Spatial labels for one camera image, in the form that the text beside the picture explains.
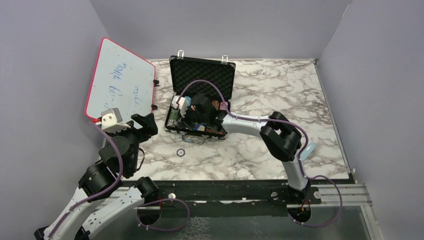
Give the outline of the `blue playing card deck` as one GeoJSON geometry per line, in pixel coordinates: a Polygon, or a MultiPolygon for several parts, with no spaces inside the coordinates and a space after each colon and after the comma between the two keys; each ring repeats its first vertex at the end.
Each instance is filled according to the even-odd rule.
{"type": "Polygon", "coordinates": [[[205,124],[200,124],[200,123],[196,123],[194,125],[194,128],[193,128],[194,131],[199,131],[199,132],[205,132],[206,129],[207,129],[206,125],[205,124]]]}

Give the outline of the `black poker case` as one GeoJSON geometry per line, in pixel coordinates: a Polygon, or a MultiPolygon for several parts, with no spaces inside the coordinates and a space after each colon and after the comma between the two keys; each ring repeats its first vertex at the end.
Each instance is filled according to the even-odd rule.
{"type": "MultiPolygon", "coordinates": [[[[169,65],[173,97],[181,96],[190,101],[193,96],[204,94],[212,101],[228,102],[230,108],[236,64],[229,62],[226,55],[222,57],[222,60],[209,60],[186,57],[180,51],[178,55],[172,55],[169,58],[169,65]]],[[[195,131],[187,125],[182,117],[180,117],[176,127],[167,127],[170,108],[171,104],[165,120],[164,128],[166,131],[178,133],[184,137],[190,135],[218,140],[226,138],[226,134],[213,133],[208,129],[206,131],[195,131]]]]}

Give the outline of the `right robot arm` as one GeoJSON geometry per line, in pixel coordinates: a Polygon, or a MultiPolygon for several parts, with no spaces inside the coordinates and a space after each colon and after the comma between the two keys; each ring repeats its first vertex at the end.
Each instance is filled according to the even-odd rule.
{"type": "Polygon", "coordinates": [[[174,100],[173,107],[193,129],[203,126],[214,134],[238,133],[261,138],[271,155],[282,162],[288,178],[289,199],[300,204],[308,198],[311,184],[296,156],[301,148],[301,133],[282,113],[275,111],[271,116],[256,118],[237,115],[215,107],[203,94],[195,95],[190,101],[174,100]]]}

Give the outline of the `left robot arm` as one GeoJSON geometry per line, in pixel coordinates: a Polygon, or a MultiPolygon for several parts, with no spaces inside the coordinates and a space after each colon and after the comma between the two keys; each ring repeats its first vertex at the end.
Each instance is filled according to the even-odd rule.
{"type": "Polygon", "coordinates": [[[150,177],[141,177],[122,196],[102,206],[123,185],[123,178],[133,177],[141,168],[140,143],[158,134],[154,114],[133,114],[124,122],[119,110],[113,108],[91,124],[106,138],[98,151],[99,160],[86,169],[58,218],[34,232],[37,240],[92,240],[127,211],[159,199],[158,186],[150,177]]]}

